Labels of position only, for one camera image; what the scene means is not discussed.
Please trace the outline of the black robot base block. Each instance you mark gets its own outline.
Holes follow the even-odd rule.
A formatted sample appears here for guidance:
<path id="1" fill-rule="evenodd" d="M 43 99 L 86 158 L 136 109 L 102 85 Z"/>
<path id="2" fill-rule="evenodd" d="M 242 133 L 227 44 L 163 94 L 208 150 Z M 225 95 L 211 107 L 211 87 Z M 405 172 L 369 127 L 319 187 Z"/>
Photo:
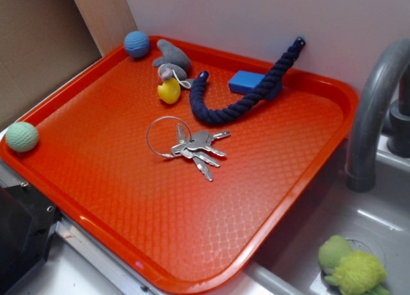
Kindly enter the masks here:
<path id="1" fill-rule="evenodd" d="M 1 188 L 1 294 L 11 293 L 48 259 L 59 210 L 23 182 Z"/>

